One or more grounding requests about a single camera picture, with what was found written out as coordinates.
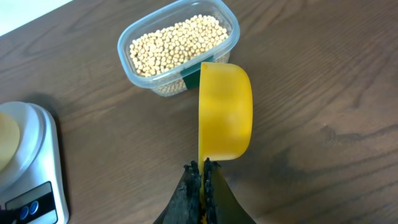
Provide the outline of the yellow measuring scoop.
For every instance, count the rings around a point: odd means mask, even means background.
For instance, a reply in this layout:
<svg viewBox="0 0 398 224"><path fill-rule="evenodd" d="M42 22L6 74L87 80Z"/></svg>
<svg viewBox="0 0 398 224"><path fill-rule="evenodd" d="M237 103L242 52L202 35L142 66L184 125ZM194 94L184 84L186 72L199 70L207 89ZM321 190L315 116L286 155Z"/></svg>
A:
<svg viewBox="0 0 398 224"><path fill-rule="evenodd" d="M242 156L251 140L252 121L252 89L247 73L234 64L203 62L198 104L198 166L204 211L204 162L209 158L219 164Z"/></svg>

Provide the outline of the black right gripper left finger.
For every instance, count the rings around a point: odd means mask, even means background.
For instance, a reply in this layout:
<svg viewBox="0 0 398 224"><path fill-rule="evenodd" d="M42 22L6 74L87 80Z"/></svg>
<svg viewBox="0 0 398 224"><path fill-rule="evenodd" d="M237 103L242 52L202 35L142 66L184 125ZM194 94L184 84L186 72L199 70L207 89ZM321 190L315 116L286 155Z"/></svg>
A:
<svg viewBox="0 0 398 224"><path fill-rule="evenodd" d="M201 222L200 203L201 175L198 164L191 161L184 165L174 193L154 224L199 224Z"/></svg>

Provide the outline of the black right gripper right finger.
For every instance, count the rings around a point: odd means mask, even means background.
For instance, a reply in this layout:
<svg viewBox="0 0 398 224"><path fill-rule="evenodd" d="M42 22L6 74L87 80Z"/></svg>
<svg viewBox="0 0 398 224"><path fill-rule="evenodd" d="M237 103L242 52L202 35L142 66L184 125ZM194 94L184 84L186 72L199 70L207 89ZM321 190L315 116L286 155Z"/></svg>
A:
<svg viewBox="0 0 398 224"><path fill-rule="evenodd" d="M203 175L207 224L256 224L236 200L216 161L206 159Z"/></svg>

